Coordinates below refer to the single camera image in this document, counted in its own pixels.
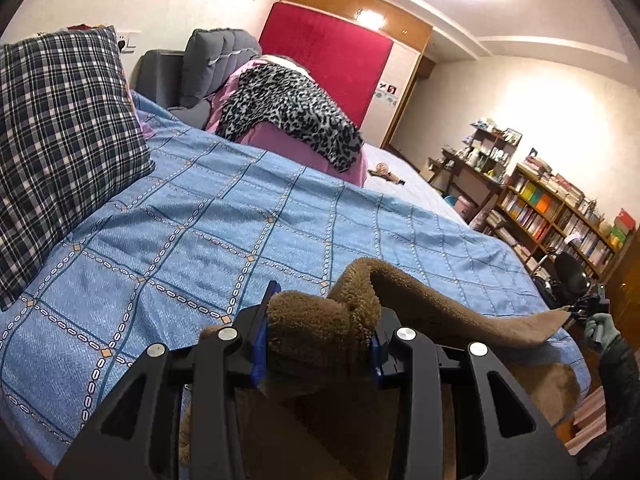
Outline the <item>right hand green glove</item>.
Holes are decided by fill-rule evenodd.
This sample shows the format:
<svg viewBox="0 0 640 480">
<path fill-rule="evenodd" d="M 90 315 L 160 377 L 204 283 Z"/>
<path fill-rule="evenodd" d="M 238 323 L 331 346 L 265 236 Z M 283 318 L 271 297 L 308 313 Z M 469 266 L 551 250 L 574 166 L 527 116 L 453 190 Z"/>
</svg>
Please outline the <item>right hand green glove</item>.
<svg viewBox="0 0 640 480">
<path fill-rule="evenodd" d="M 620 331 L 616 328 L 612 315 L 596 313 L 588 318 L 585 326 L 585 342 L 600 356 L 603 356 L 618 338 L 620 338 Z"/>
</svg>

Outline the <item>right forearm dark sleeve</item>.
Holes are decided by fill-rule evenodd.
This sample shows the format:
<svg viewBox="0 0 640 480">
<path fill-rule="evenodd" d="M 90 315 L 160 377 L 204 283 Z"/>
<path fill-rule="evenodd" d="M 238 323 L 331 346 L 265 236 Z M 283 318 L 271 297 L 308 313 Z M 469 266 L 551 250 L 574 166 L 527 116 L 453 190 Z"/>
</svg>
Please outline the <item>right forearm dark sleeve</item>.
<svg viewBox="0 0 640 480">
<path fill-rule="evenodd" d="M 638 479 L 639 370 L 634 352 L 622 336 L 602 353 L 599 374 L 606 431 L 575 456 L 580 478 Z"/>
</svg>

